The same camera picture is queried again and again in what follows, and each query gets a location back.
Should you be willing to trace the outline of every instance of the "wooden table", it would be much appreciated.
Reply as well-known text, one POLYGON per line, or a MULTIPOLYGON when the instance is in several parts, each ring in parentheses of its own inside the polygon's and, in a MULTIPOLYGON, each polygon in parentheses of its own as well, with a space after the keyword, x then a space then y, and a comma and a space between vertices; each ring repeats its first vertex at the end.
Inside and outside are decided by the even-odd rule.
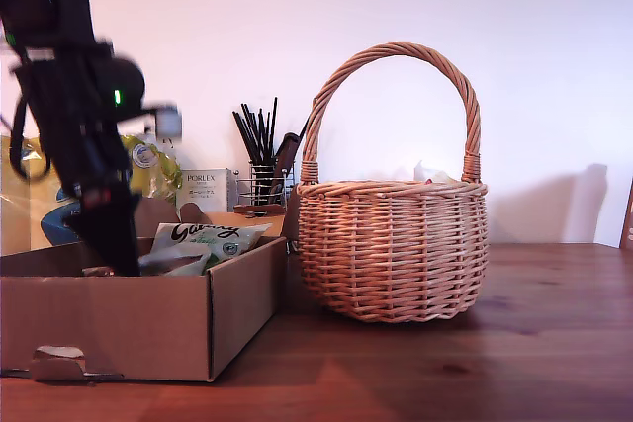
POLYGON ((0 380, 2 422, 633 421, 633 253, 492 249, 450 321, 371 325, 287 307, 214 384, 0 380))

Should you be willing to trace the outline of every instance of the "white wall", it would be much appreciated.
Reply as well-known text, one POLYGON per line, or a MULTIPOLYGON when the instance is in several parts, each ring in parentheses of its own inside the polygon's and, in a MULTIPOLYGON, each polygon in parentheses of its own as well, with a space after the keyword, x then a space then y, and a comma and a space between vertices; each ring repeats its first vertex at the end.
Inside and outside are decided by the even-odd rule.
MULTIPOLYGON (((183 111, 185 166, 246 171, 230 112, 270 107, 301 129, 349 56, 420 42, 482 107, 495 241, 616 245, 633 175, 633 0, 91 0, 98 34, 143 68, 148 99, 183 111)), ((15 91, 4 83, 5 113, 15 91)), ((463 108, 429 66, 391 58, 352 76, 320 137, 323 180, 459 176, 463 108)))

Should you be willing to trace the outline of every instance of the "cardboard packaging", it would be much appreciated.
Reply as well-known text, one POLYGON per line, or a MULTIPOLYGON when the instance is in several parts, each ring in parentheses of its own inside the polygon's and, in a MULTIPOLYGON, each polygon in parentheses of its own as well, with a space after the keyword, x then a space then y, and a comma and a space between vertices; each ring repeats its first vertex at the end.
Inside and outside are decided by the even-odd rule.
POLYGON ((237 203, 237 184, 232 171, 183 170, 182 188, 176 193, 176 207, 194 203, 202 212, 232 211, 237 203))
POLYGON ((81 243, 3 257, 3 375, 213 381, 275 312, 286 240, 197 277, 79 277, 99 265, 81 243))
POLYGON ((27 182, 11 168, 10 137, 2 136, 0 164, 0 254, 15 254, 31 249, 31 201, 27 182))

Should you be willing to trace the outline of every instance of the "pen holder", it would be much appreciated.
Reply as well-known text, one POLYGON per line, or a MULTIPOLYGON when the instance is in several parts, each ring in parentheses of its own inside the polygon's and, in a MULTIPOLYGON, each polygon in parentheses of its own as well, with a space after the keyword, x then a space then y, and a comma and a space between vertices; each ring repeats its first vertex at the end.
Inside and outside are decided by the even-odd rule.
POLYGON ((275 178, 274 165, 253 165, 250 162, 249 178, 237 180, 238 184, 245 185, 245 192, 239 193, 241 205, 263 206, 280 204, 284 208, 287 205, 290 192, 295 186, 295 166, 291 170, 285 170, 281 178, 275 178))
POLYGON ((304 281, 320 301, 359 320, 390 323, 452 318, 473 305, 488 262, 479 145, 475 92, 437 51, 387 43, 343 64, 313 102, 297 187, 304 281), (468 132, 462 181, 320 184, 318 132, 329 100, 358 68, 394 55, 432 64, 459 91, 468 132))

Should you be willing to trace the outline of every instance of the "plastic bag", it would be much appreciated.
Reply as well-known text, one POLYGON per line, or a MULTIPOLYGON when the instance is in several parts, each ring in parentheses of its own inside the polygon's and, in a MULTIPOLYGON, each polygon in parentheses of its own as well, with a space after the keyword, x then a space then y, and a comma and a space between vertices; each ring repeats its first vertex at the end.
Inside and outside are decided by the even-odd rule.
POLYGON ((200 276, 252 249, 270 226, 160 224, 151 252, 138 260, 140 271, 143 275, 200 276))
POLYGON ((176 191, 182 185, 182 171, 176 160, 136 136, 123 135, 121 141, 132 162, 132 191, 175 205, 176 191))

